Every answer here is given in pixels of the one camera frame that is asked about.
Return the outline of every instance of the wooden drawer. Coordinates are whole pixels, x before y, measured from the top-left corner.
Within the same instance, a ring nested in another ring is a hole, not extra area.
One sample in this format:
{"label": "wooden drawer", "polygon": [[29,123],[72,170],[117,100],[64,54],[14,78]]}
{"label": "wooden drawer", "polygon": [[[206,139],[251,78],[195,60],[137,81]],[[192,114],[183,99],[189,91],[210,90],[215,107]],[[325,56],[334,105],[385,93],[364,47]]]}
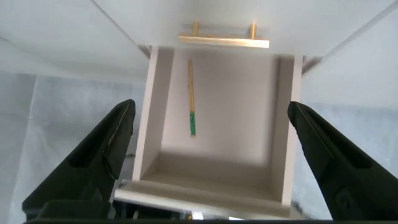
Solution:
{"label": "wooden drawer", "polygon": [[[188,59],[196,129],[190,135]],[[302,57],[153,47],[132,182],[116,198],[240,218],[290,218]]]}

